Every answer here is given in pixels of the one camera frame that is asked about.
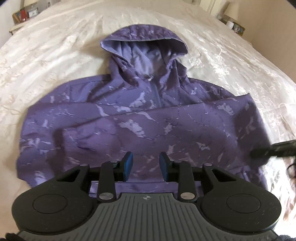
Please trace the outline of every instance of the purple jacket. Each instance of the purple jacket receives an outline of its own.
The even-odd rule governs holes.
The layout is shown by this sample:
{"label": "purple jacket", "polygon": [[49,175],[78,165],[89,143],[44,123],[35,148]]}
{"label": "purple jacket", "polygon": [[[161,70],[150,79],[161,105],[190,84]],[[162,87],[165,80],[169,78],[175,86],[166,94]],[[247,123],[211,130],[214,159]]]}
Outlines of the purple jacket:
{"label": "purple jacket", "polygon": [[[188,78],[176,59],[186,44],[154,25],[124,27],[101,41],[110,52],[111,74],[65,83],[28,110],[18,177],[30,186],[80,163],[91,167],[134,153],[127,183],[118,192],[175,192],[165,183],[159,153],[200,167],[205,162],[264,186],[249,151],[268,146],[251,96]],[[91,193],[95,193],[95,183]]]}

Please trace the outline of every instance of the nightstand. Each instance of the nightstand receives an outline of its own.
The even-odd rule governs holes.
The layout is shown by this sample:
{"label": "nightstand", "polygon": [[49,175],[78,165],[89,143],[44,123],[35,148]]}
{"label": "nightstand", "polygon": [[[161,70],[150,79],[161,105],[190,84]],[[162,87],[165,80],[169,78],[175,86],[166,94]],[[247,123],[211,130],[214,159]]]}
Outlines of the nightstand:
{"label": "nightstand", "polygon": [[22,23],[17,23],[15,24],[10,30],[9,32],[14,35],[17,31],[19,31],[23,26],[25,26],[27,24],[27,22],[29,22],[30,19],[27,19],[26,21],[22,22]]}

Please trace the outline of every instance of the metal pin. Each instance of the metal pin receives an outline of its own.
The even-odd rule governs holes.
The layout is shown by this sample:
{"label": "metal pin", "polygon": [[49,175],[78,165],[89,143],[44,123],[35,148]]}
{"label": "metal pin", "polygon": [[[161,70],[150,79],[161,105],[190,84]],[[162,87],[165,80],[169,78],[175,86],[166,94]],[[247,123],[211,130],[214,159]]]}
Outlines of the metal pin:
{"label": "metal pin", "polygon": [[195,198],[195,195],[191,192],[183,192],[181,194],[181,198],[185,199],[185,200],[191,200]]}
{"label": "metal pin", "polygon": [[99,195],[99,198],[102,200],[110,200],[114,197],[114,195],[110,192],[103,192]]}

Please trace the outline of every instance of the bed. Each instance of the bed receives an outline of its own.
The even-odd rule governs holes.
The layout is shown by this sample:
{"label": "bed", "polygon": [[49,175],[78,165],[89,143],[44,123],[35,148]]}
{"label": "bed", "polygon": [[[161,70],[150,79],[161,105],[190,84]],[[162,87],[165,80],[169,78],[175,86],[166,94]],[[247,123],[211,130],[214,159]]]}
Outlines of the bed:
{"label": "bed", "polygon": [[[188,76],[236,96],[250,93],[272,143],[295,139],[296,84],[248,42],[199,6],[182,0],[71,0],[30,21],[0,49],[0,236],[17,232],[10,209],[28,185],[16,176],[19,138],[27,108],[62,83],[108,73],[100,40],[131,24],[154,24],[188,46],[180,59]],[[296,237],[292,160],[271,158],[260,169],[281,202],[277,234]]]}

